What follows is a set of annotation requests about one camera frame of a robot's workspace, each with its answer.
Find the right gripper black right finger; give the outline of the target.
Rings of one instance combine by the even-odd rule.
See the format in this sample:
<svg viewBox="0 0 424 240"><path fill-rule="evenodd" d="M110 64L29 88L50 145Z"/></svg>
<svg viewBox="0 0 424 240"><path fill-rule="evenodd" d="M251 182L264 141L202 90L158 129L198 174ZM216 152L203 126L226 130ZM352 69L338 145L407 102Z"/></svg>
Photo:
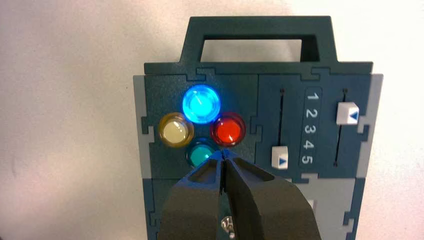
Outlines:
<svg viewBox="0 0 424 240"><path fill-rule="evenodd" d="M313 209L295 184L227 149L223 166L236 240L321 239Z"/></svg>

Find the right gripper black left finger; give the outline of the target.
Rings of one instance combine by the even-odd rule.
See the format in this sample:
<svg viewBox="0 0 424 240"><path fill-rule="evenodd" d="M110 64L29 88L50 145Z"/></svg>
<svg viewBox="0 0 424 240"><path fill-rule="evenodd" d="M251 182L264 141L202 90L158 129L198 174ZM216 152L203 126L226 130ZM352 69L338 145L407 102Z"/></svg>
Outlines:
<svg viewBox="0 0 424 240"><path fill-rule="evenodd" d="M222 178L222 154L181 178L164 203L159 240L214 240L217 237Z"/></svg>

